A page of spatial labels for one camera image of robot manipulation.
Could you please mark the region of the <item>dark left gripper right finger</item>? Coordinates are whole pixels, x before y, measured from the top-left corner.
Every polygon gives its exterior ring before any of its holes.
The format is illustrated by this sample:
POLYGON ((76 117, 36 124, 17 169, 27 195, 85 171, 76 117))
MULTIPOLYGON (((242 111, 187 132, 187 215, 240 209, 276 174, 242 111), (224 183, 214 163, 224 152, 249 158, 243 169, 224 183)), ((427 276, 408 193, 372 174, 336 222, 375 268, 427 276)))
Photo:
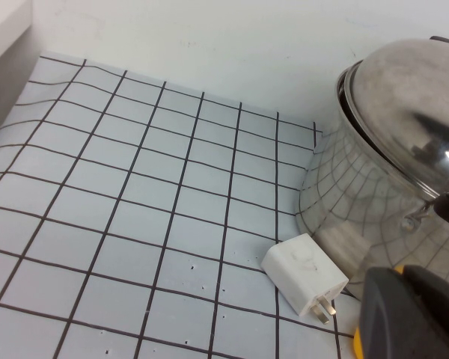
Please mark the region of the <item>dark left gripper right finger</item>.
POLYGON ((404 266, 402 276, 449 335, 449 283, 420 266, 404 266))

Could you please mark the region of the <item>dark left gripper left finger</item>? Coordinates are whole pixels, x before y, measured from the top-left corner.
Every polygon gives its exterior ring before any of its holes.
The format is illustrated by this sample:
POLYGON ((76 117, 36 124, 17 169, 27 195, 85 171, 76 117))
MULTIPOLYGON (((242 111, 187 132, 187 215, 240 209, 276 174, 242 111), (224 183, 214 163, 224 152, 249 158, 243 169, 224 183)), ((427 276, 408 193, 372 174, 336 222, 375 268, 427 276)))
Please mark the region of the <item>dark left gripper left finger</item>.
POLYGON ((367 271, 360 312, 364 358, 449 358, 449 335, 403 279, 403 272, 367 271))

